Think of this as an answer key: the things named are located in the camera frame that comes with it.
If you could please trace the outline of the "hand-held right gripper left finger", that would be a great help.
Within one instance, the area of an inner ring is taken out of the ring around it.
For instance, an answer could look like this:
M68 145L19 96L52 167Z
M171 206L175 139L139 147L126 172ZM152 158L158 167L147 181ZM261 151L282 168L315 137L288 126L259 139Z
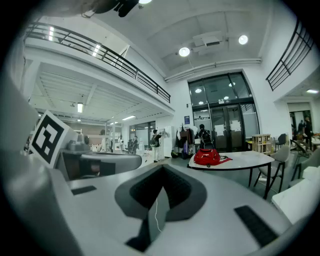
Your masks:
M72 189L95 189L72 197L70 223L87 256L161 256L163 236L152 241L156 203L152 189L159 183L161 164L115 175L75 180Z

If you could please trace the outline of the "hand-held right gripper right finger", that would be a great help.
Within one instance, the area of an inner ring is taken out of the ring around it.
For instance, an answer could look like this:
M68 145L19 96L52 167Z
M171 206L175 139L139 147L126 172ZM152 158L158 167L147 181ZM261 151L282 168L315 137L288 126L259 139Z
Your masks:
M235 209L249 206L278 235L290 221L273 205L244 186L212 174L175 165L207 191L202 208L190 219L167 222L147 250L149 256L244 256L260 249Z

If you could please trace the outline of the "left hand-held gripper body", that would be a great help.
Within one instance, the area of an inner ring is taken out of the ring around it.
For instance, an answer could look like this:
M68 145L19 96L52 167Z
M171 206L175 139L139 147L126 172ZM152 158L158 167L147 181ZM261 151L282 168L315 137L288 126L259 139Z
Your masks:
M67 181L111 176L136 170L142 164L139 155L94 150L88 136L76 132L48 110L39 120L29 148Z

